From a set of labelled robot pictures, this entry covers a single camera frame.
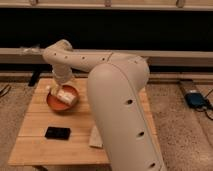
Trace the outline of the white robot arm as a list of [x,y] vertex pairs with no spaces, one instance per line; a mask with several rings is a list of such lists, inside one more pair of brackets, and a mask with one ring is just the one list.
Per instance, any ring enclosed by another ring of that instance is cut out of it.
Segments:
[[139,92],[149,80],[149,66],[138,55],[76,52],[62,39],[43,51],[52,66],[53,97],[67,105],[77,98],[62,89],[72,71],[88,73],[87,98],[112,171],[167,171],[147,124]]

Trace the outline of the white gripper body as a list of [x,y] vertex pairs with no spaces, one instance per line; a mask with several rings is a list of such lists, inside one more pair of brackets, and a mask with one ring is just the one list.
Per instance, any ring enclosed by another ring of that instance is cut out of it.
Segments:
[[71,70],[66,70],[66,71],[53,71],[53,78],[55,82],[59,85],[62,86],[65,83],[69,82],[73,78],[73,73]]

